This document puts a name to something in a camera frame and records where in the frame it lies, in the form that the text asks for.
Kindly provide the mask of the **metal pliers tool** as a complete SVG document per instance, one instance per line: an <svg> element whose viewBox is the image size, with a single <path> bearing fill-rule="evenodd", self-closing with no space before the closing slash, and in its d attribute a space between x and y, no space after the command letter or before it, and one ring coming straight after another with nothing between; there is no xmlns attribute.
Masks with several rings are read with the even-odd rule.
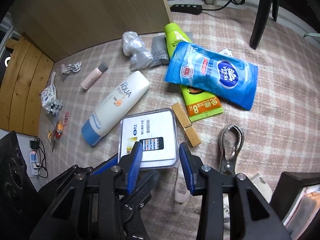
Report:
<svg viewBox="0 0 320 240"><path fill-rule="evenodd" d="M235 176L237 157L244 144L245 135L237 124L231 124L222 129L218 137L220 159L218 171L221 174Z"/></svg>

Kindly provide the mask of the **wooden clothespin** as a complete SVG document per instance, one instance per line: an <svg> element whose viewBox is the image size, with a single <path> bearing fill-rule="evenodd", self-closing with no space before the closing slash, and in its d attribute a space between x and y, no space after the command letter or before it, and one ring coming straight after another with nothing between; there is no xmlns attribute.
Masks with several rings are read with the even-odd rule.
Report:
<svg viewBox="0 0 320 240"><path fill-rule="evenodd" d="M201 139L197 134L197 132L195 131L193 124L191 123L190 119L188 118L187 114L183 110L180 103L177 102L174 105L172 105L172 110L175 113L176 117L178 118L178 121L180 122L191 145L193 147L199 145L201 143Z"/></svg>

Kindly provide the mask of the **clear plastic phone box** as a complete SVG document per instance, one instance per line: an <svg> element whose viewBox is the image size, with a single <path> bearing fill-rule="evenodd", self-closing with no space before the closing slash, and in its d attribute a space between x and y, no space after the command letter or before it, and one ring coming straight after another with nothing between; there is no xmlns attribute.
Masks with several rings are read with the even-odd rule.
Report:
<svg viewBox="0 0 320 240"><path fill-rule="evenodd" d="M135 142L143 146L140 168L176 166L178 142L174 113L169 108L128 115L120 122L118 158L131 153Z"/></svg>

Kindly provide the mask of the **grey shower cap packet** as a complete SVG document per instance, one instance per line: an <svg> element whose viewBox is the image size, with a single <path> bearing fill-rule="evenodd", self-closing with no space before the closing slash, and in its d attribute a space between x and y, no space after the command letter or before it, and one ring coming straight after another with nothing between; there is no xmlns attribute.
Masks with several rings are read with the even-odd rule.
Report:
<svg viewBox="0 0 320 240"><path fill-rule="evenodd" d="M272 190L268 183L262 178L262 176L257 173L255 176L250 178L250 181L269 203L272 198ZM230 230L230 209L228 194L223 195L223 225L225 230Z"/></svg>

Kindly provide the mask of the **small white cream tube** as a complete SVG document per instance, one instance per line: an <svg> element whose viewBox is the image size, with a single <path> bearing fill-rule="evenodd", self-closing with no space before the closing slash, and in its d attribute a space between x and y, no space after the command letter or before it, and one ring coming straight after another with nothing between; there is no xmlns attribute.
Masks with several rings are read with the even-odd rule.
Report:
<svg viewBox="0 0 320 240"><path fill-rule="evenodd" d="M177 178L175 184L175 195L174 195L174 213L181 213L184 207L184 204L188 201L190 192L187 189L183 170L181 165L177 170Z"/></svg>

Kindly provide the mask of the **green orange tube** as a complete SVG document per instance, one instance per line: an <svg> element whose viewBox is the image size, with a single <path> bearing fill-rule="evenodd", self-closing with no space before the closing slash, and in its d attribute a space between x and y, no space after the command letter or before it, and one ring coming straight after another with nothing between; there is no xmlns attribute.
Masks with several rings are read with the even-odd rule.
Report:
<svg viewBox="0 0 320 240"><path fill-rule="evenodd" d="M174 50L179 42L192 42L191 38L176 23L167 24L164 27L164 32L169 59L172 59ZM180 85L180 88L191 121L223 113L220 100L214 94L190 86Z"/></svg>

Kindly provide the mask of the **white AQUA sunscreen tube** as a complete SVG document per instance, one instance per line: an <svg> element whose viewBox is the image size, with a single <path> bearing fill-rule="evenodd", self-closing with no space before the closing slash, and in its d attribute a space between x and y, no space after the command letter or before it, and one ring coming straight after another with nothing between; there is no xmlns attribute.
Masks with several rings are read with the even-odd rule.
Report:
<svg viewBox="0 0 320 240"><path fill-rule="evenodd" d="M140 72L135 71L122 81L96 107L82 127L82 136L95 146L140 100L150 87L150 82Z"/></svg>

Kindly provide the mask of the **plaid beige table mat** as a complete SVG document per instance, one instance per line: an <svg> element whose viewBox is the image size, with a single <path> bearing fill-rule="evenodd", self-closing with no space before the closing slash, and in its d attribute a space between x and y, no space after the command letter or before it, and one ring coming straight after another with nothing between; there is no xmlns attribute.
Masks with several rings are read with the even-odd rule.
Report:
<svg viewBox="0 0 320 240"><path fill-rule="evenodd" d="M251 9L174 13L173 19L204 48L217 52L227 48L234 57L259 68L252 109L222 101L222 114L194 123L201 144L192 149L193 154L215 167L221 129L237 124L245 133L237 172L249 177L258 173L274 189L284 171L319 171L319 46L278 19L268 20L258 48L251 49L255 20ZM82 63L80 72L65 80L59 75L55 78L57 96L63 110L69 111L69 121L53 151L47 138L52 124L45 113L40 117L39 137L46 149L50 179L74 164L97 166L118 149L118 126L95 147L84 141L81 129L99 102L131 73L121 42L100 44L63 59L64 64L76 62ZM88 90L82 89L82 81L102 62L108 70Z"/></svg>

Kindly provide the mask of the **blue wet wipes pack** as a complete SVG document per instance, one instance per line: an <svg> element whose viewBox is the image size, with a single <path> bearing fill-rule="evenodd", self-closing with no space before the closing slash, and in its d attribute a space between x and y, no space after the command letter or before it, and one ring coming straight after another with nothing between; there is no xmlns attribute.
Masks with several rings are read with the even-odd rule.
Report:
<svg viewBox="0 0 320 240"><path fill-rule="evenodd" d="M249 111L257 88L258 67L187 42L180 42L164 81L211 92Z"/></svg>

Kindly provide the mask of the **white power strip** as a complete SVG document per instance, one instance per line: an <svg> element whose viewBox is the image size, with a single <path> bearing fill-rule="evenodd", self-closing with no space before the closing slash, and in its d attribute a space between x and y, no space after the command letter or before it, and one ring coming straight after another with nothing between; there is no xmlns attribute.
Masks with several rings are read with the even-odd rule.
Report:
<svg viewBox="0 0 320 240"><path fill-rule="evenodd" d="M37 153L35 151L31 151L29 153L29 161L30 161L30 170L33 176L37 176L39 174L40 162L37 157Z"/></svg>

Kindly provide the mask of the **black storage box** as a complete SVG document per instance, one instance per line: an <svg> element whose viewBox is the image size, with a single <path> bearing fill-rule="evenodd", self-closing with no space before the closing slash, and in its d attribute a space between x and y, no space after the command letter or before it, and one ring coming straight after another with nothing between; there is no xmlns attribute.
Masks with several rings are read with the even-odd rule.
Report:
<svg viewBox="0 0 320 240"><path fill-rule="evenodd" d="M319 239L318 172L283 172L270 204L291 239Z"/></svg>

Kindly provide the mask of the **bag of silver beads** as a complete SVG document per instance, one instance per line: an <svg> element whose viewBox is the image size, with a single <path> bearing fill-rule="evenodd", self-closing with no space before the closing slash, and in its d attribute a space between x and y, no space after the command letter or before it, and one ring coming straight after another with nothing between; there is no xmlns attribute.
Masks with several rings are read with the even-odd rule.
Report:
<svg viewBox="0 0 320 240"><path fill-rule="evenodd" d="M54 116L59 115L63 107L62 101L57 99L56 87L54 85L55 77L56 72L52 72L50 84L40 94L42 108L45 109L48 114Z"/></svg>

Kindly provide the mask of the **crumpled clear plastic bag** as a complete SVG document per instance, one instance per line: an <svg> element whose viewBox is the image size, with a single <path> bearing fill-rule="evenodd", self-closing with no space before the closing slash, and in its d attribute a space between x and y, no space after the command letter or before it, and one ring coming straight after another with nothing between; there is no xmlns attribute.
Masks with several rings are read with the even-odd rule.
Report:
<svg viewBox="0 0 320 240"><path fill-rule="evenodd" d="M153 55L146 49L144 41L134 31L126 31L121 38L123 54L130 57L130 69L140 70L153 62Z"/></svg>

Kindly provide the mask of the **pine wood board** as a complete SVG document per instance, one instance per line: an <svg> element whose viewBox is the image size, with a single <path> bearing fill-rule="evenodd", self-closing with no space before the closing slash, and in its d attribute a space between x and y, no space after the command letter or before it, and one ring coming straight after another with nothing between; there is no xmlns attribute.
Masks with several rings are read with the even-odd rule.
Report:
<svg viewBox="0 0 320 240"><path fill-rule="evenodd" d="M40 94L45 89L54 61L27 37L12 38L13 50L1 84L1 129L37 136L41 114Z"/></svg>

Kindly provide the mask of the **light wooden cabinet panel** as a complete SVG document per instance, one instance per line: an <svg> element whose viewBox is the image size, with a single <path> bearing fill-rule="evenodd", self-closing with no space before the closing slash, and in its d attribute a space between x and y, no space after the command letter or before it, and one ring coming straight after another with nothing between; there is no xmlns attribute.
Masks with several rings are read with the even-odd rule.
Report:
<svg viewBox="0 0 320 240"><path fill-rule="evenodd" d="M172 22L167 0L16 0L16 26L53 61L122 37L158 33Z"/></svg>

